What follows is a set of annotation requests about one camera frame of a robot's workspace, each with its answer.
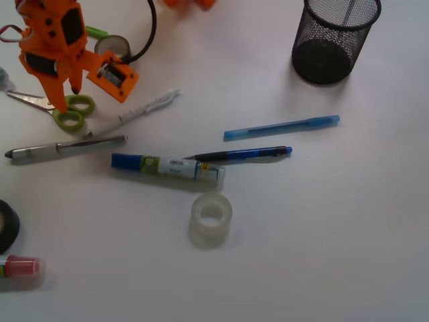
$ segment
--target black wire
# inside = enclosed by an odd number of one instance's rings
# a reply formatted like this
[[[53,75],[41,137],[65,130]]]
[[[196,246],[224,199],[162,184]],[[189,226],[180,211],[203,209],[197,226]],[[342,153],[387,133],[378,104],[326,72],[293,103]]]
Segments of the black wire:
[[[147,2],[149,3],[150,11],[152,14],[152,30],[150,32],[149,39],[147,40],[146,45],[143,47],[142,50],[140,50],[140,52],[138,54],[136,54],[136,55],[134,55],[128,59],[125,59],[122,62],[118,62],[117,64],[131,64],[132,62],[135,62],[137,59],[142,57],[147,52],[150,45],[152,45],[152,42],[154,41],[155,33],[156,33],[156,24],[157,24],[156,9],[155,9],[155,5],[154,5],[153,0],[147,0]]]

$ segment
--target black mesh pencil holder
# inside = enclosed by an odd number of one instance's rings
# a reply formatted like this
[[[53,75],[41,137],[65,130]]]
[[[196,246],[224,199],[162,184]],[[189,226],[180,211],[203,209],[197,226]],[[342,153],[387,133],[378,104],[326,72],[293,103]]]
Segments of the black mesh pencil holder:
[[[311,83],[341,81],[351,73],[380,13],[380,0],[304,0],[292,49],[296,72]]]

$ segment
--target green scissors handle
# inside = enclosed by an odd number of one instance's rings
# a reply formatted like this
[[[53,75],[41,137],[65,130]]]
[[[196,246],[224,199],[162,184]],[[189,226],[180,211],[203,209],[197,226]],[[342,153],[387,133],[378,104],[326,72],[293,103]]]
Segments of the green scissors handle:
[[[59,110],[55,109],[52,112],[52,117],[60,129],[69,132],[78,131],[85,125],[84,118],[95,110],[95,102],[87,95],[67,95],[66,103],[67,112],[60,113]],[[87,106],[81,109],[76,104],[86,104]],[[69,119],[77,121],[77,123],[73,125],[66,124],[65,121]]]

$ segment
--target blue mechanical pencil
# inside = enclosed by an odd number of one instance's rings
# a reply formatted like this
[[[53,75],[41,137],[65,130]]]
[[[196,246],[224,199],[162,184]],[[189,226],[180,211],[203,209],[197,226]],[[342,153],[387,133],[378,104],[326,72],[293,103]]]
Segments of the blue mechanical pencil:
[[[189,156],[185,159],[197,160],[200,162],[213,162],[213,161],[225,161],[225,160],[243,160],[247,158],[258,158],[261,156],[284,156],[291,152],[292,152],[292,148],[290,146],[275,146],[273,148],[260,148],[260,149],[197,154],[196,156]]]

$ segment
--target orange object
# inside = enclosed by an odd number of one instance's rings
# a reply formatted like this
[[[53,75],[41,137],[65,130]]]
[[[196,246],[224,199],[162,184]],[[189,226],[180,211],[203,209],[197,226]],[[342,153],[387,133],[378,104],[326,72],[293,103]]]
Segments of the orange object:
[[[169,7],[175,7],[179,5],[181,0],[164,0],[164,3]],[[210,9],[215,3],[216,0],[194,0],[198,3],[203,9]]]
[[[15,0],[28,26],[19,41],[19,59],[27,72],[42,84],[51,104],[67,111],[63,83],[67,79],[75,94],[87,78],[123,103],[139,75],[111,52],[102,56],[85,49],[87,38],[82,10],[76,0]]]

